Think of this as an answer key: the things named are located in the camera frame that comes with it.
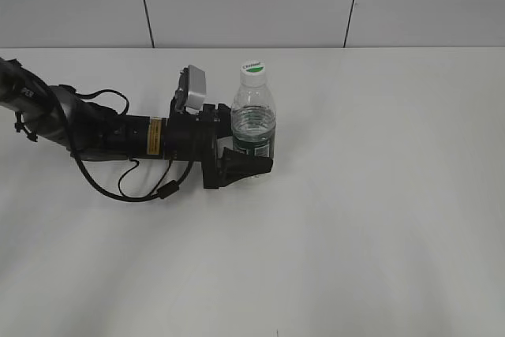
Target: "white bottle cap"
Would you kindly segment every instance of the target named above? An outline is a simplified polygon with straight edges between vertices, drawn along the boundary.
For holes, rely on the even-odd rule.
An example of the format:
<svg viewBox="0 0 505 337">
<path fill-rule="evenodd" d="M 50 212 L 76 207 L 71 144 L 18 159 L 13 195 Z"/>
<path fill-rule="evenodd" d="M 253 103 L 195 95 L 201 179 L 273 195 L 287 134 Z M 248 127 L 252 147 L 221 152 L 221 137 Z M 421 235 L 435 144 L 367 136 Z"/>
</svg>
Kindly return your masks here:
<svg viewBox="0 0 505 337">
<path fill-rule="evenodd" d="M 240 68 L 240 82 L 247 87 L 260 87 L 267 83 L 265 64 L 262 61 L 247 61 Z"/>
</svg>

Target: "green bottle label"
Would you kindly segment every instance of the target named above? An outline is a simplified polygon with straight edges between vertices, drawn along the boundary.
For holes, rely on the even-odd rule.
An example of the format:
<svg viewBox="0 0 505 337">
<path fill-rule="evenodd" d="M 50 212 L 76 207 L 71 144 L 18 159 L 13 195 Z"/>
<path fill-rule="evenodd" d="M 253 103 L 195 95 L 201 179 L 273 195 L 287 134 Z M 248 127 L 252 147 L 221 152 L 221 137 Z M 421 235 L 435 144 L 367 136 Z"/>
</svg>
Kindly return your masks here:
<svg viewBox="0 0 505 337">
<path fill-rule="evenodd" d="M 234 136 L 234 150 L 246 155 L 254 155 L 256 157 L 274 158 L 275 147 L 275 129 L 267 140 L 260 142 L 248 142 L 239 140 Z"/>
</svg>

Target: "yellow label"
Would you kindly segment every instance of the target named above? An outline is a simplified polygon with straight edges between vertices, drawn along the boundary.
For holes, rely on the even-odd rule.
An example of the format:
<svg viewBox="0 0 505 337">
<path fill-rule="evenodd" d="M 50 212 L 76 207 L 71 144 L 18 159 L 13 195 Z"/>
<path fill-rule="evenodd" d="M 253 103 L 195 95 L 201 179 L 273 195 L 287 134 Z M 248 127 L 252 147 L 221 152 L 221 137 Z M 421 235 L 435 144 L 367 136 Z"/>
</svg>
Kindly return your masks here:
<svg viewBox="0 0 505 337">
<path fill-rule="evenodd" d="M 151 118 L 148 131 L 148 155 L 158 155 L 161 145 L 161 118 Z"/>
</svg>

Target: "water bottle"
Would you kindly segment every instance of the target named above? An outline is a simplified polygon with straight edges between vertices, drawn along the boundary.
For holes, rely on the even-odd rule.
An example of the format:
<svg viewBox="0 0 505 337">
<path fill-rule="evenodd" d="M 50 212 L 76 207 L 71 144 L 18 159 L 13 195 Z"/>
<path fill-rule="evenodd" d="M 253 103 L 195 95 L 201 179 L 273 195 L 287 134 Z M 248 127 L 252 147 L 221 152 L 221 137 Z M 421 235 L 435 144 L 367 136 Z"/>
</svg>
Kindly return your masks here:
<svg viewBox="0 0 505 337">
<path fill-rule="evenodd" d="M 241 86 L 231 106 L 234 150 L 274 158 L 275 104 L 267 87 L 265 64 L 245 62 L 240 79 Z"/>
</svg>

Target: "white table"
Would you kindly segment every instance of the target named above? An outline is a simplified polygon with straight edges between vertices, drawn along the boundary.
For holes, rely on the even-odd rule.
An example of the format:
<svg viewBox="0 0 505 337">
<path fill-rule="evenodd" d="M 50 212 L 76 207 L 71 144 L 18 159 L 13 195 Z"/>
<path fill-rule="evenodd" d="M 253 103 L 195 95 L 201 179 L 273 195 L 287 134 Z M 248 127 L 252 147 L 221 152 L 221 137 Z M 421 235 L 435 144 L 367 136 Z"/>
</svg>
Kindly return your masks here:
<svg viewBox="0 0 505 337">
<path fill-rule="evenodd" d="M 0 56 L 159 116 L 182 67 L 230 103 L 240 63 L 262 58 L 278 108 L 267 180 L 204 190 L 196 165 L 142 205 L 96 193 L 1 109 L 2 337 L 505 335 L 505 49 Z M 89 167 L 115 189 L 129 165 Z M 125 187 L 163 169 L 143 163 Z"/>
</svg>

